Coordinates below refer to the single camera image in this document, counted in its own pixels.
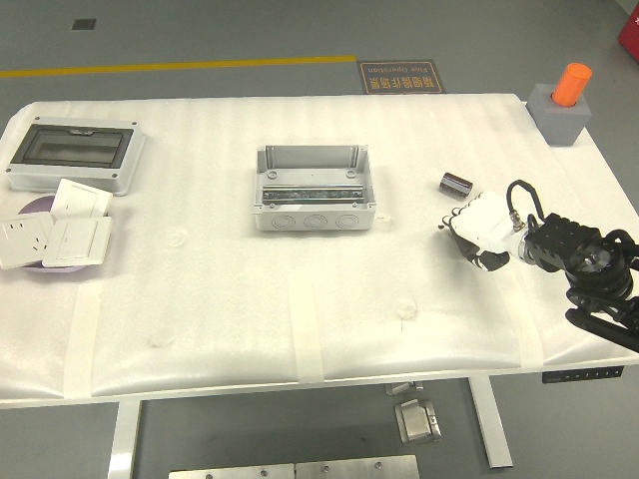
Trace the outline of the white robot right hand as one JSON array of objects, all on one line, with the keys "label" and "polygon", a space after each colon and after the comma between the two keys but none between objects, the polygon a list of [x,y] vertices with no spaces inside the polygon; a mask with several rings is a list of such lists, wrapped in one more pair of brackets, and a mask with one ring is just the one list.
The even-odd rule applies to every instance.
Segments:
[{"label": "white robot right hand", "polygon": [[476,267],[495,271],[512,259],[525,261],[527,226],[501,196],[484,192],[442,219],[461,255]]}]

